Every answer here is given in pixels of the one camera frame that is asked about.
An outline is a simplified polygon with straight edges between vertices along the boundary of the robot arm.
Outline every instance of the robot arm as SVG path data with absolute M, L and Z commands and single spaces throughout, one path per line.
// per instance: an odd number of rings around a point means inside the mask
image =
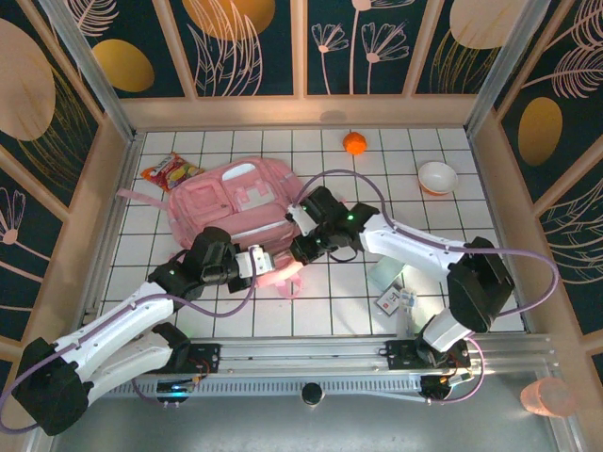
M 434 316 L 416 339 L 416 354 L 437 366 L 458 341 L 473 332 L 487 332 L 513 292 L 514 283 L 499 256 L 438 249 L 400 234 L 375 207 L 357 203 L 348 210 L 324 186 L 317 187 L 297 206 L 289 208 L 301 235 L 291 252 L 307 265 L 326 252 L 343 247 L 389 256 L 414 266 L 439 281 L 448 282 L 449 307 Z M 493 248 L 477 237 L 472 243 L 447 240 L 394 221 L 410 235 L 452 249 Z
M 159 266 L 128 299 L 71 334 L 48 344 L 38 338 L 23 354 L 18 375 L 58 350 L 76 345 L 27 377 L 13 395 L 49 435 L 77 421 L 88 406 L 114 387 L 145 372 L 187 358 L 189 340 L 170 323 L 158 324 L 182 305 L 169 297 L 197 299 L 207 285 L 228 283 L 231 292 L 251 284 L 251 256 L 220 229 L 206 228 L 184 259 Z M 256 274 L 273 270 L 271 258 L 253 248 Z

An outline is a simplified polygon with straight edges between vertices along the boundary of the ventilated metal strip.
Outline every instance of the ventilated metal strip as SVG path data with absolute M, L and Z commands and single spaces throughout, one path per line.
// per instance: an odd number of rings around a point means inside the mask
M 158 380 L 142 380 L 139 389 L 146 396 L 156 396 Z M 363 392 L 416 393 L 420 391 L 419 376 L 382 376 L 382 377 L 328 377 L 318 379 L 204 379 L 191 393 L 190 397 L 204 396 L 297 396 L 306 383 L 320 385 L 326 394 L 350 395 Z M 110 391 L 106 397 L 137 396 L 131 383 L 125 383 Z

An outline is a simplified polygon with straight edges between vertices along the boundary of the white tile floor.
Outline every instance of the white tile floor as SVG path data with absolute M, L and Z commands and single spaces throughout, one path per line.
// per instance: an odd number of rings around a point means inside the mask
M 368 142 L 368 152 L 355 157 L 342 147 L 349 129 L 151 133 L 145 139 L 138 174 L 171 151 L 206 169 L 261 153 L 284 160 L 303 181 L 323 170 L 357 170 L 369 175 L 383 191 L 389 200 L 390 214 L 393 212 L 396 219 L 451 239 L 471 241 L 480 235 L 497 244 L 463 129 L 355 130 L 365 135 Z M 454 194 L 433 197 L 418 189 L 417 169 L 432 160 L 446 162 L 459 173 Z M 374 192 L 362 181 L 333 176 L 325 182 L 346 202 L 377 206 Z M 139 175 L 133 188 L 167 199 L 161 189 Z M 129 202 L 101 312 L 128 297 L 155 266 L 177 251 L 179 246 L 171 238 L 165 213 L 140 202 Z M 339 253 L 342 258 L 349 255 L 348 250 Z M 392 334 L 396 332 L 396 317 L 385 315 L 374 304 L 379 292 L 367 283 L 367 272 L 379 258 L 366 253 L 349 264 L 322 258 L 301 271 L 305 287 L 293 301 L 279 299 L 276 290 L 267 287 L 256 290 L 253 302 L 232 317 L 214 320 L 184 308 L 171 320 L 185 334 L 196 338 Z M 409 266 L 404 269 L 403 280 L 418 293 L 414 321 L 420 329 L 447 305 L 448 288 Z M 243 295 L 228 294 L 225 286 L 210 287 L 197 302 L 205 309 L 226 312 L 235 308 Z M 511 299 L 506 308 L 515 306 Z M 493 331 L 523 330 L 519 315 L 497 320 L 493 327 Z

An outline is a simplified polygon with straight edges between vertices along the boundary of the pink backpack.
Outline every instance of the pink backpack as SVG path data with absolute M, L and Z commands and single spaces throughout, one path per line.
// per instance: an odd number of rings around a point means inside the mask
M 167 210 L 174 239 L 185 249 L 207 226 L 226 231 L 242 250 L 262 245 L 274 256 L 276 270 L 258 277 L 256 286 L 275 284 L 283 297 L 293 298 L 301 289 L 302 264 L 288 248 L 300 231 L 285 214 L 302 187 L 285 163 L 251 156 L 184 181 L 168 202 L 124 189 L 118 195 Z

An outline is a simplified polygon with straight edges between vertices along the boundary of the white bowl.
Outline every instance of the white bowl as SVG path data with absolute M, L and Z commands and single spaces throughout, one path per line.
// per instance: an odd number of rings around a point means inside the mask
M 418 171 L 418 183 L 427 193 L 442 196 L 459 183 L 456 171 L 442 162 L 427 162 Z

